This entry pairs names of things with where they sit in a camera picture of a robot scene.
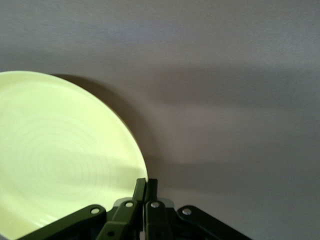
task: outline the gray tabletop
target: gray tabletop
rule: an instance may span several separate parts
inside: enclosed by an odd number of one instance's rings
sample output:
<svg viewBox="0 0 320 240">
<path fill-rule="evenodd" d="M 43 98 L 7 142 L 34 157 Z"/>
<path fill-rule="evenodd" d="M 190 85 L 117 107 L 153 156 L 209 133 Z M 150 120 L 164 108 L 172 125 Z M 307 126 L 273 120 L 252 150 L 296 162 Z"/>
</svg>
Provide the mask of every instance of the gray tabletop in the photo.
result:
<svg viewBox="0 0 320 240">
<path fill-rule="evenodd" d="M 320 235 L 320 2 L 2 0 L 0 71 L 74 82 L 159 196 L 254 240 Z"/>
</svg>

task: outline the concentric ring pattern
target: concentric ring pattern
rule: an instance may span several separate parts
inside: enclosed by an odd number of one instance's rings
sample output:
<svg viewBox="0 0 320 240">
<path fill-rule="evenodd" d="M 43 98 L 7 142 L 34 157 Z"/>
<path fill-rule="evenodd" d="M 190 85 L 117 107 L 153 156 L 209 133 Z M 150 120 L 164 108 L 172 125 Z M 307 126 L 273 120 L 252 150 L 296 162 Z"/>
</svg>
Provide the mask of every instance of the concentric ring pattern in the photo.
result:
<svg viewBox="0 0 320 240">
<path fill-rule="evenodd" d="M 0 73 L 0 234 L 15 239 L 90 204 L 109 210 L 146 178 L 130 131 L 84 89 Z"/>
</svg>

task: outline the gray surface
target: gray surface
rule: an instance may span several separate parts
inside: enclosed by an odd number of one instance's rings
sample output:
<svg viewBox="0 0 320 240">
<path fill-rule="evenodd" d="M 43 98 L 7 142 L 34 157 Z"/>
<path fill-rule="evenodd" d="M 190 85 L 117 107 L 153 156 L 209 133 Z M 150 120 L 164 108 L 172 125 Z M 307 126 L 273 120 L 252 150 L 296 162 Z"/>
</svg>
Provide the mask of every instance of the gray surface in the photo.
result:
<svg viewBox="0 0 320 240">
<path fill-rule="evenodd" d="M 319 1 L 2 0 L 0 44 L 0 71 L 64 75 L 113 107 L 177 207 L 319 239 Z"/>
</svg>

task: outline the plate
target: plate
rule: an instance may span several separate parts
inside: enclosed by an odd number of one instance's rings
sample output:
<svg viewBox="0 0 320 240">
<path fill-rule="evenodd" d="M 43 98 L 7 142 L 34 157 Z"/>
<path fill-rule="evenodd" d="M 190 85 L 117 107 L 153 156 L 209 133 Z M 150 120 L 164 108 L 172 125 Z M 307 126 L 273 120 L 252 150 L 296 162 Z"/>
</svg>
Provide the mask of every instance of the plate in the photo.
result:
<svg viewBox="0 0 320 240">
<path fill-rule="evenodd" d="M 91 204 L 110 210 L 147 178 L 122 120 L 55 76 L 0 73 L 0 234 L 22 237 Z"/>
</svg>

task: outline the yellow plate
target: yellow plate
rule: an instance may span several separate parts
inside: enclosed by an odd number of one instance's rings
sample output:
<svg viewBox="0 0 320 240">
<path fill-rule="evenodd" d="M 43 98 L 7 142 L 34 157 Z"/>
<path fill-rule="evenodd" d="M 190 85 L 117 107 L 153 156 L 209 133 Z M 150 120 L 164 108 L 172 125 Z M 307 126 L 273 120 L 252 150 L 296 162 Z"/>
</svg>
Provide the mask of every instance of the yellow plate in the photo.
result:
<svg viewBox="0 0 320 240">
<path fill-rule="evenodd" d="M 0 73 L 0 234 L 19 238 L 91 204 L 110 210 L 146 178 L 128 128 L 51 75 Z"/>
</svg>

